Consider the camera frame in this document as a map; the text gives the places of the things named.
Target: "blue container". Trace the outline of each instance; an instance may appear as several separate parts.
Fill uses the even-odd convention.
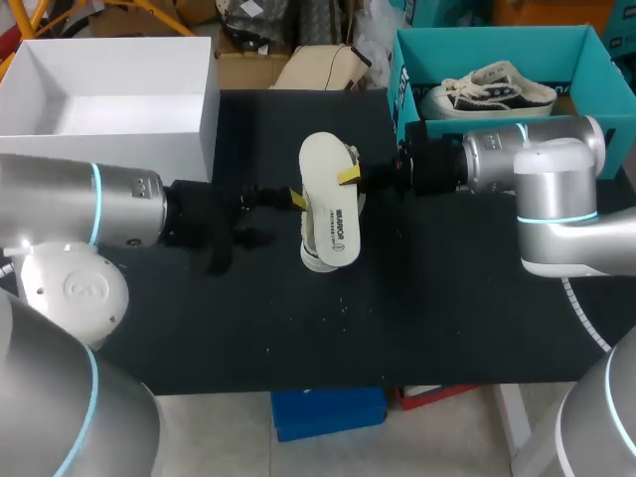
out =
[[[420,120],[419,102],[431,87],[500,60],[512,62],[526,78],[569,95],[577,114],[600,123],[605,137],[611,138],[600,178],[612,179],[636,138],[636,97],[588,26],[398,31],[388,91],[397,143],[404,139],[404,126]],[[530,119],[431,120],[426,126],[431,137],[440,137],[520,120]]]
[[[271,393],[278,440],[302,439],[381,424],[387,402],[381,389]]]

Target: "white tile floor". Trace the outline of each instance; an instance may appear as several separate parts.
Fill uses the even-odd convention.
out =
[[[269,393],[160,397],[169,427],[164,477],[499,477],[508,453],[482,388],[379,426],[279,443]]]

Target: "black and white sneaker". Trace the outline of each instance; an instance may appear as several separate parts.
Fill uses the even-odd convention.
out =
[[[557,93],[497,62],[462,79],[445,79],[421,102],[425,119],[549,116]]]

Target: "yellow frame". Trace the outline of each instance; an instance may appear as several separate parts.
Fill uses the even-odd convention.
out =
[[[27,14],[27,10],[24,8],[24,4],[22,0],[9,0],[9,7],[13,12],[13,16],[16,19],[16,24],[20,29],[20,33],[22,33],[22,40],[35,40],[40,37],[43,33],[48,32],[53,27],[58,25],[64,19],[68,18],[70,15],[83,8],[86,5],[86,0],[77,0],[77,3],[74,7],[70,8],[67,12],[60,15],[58,18],[50,22],[46,27],[42,27],[38,29],[40,26],[40,22],[42,21],[42,17],[44,13],[49,8],[50,0],[39,0],[36,9],[33,12],[31,18]],[[152,5],[148,0],[103,0],[104,4],[110,5],[123,5],[126,7],[138,7],[147,10],[150,14],[154,15],[157,20],[168,25],[170,28],[175,30],[177,33],[180,33],[184,37],[194,37],[195,34],[192,33],[188,28],[184,27],[181,23],[176,21],[174,18],[170,17],[166,12],[161,10],[160,8]],[[0,63],[0,80],[5,76],[9,66],[15,54],[12,54],[9,58],[7,58],[4,62]]]

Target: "white box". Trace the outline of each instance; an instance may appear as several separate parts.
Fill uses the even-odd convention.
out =
[[[23,42],[0,83],[0,153],[212,178],[219,87],[210,38]]]

